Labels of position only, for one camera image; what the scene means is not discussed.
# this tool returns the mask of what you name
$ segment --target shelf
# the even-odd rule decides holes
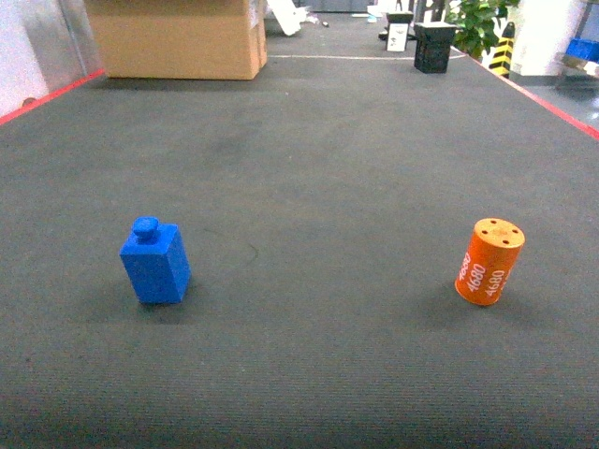
[[[576,70],[586,72],[587,75],[591,75],[592,77],[599,78],[599,64],[594,63],[593,61],[586,61],[584,59],[575,58],[574,56],[565,54],[562,56],[562,64],[566,67],[575,68]]]

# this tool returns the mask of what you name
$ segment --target blue plastic bottle-shaped block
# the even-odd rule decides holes
[[[191,270],[176,224],[160,224],[155,217],[139,217],[121,248],[121,260],[139,302],[181,302]]]

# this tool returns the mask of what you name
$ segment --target yellow and black striped post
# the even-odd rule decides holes
[[[507,24],[495,48],[495,54],[490,62],[489,70],[504,78],[509,78],[509,67],[512,64],[512,52],[514,51],[514,35],[516,25],[513,22]]]

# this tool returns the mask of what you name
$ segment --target top of orange cylinder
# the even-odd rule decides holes
[[[475,234],[497,248],[520,248],[524,244],[524,233],[515,224],[501,218],[485,218],[475,224]]]

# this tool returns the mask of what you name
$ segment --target blue block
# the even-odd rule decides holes
[[[599,62],[599,42],[574,38],[570,41],[565,54],[575,56],[585,61]]]
[[[139,302],[182,301],[191,270],[176,224],[160,224],[155,217],[139,217],[120,255]]]

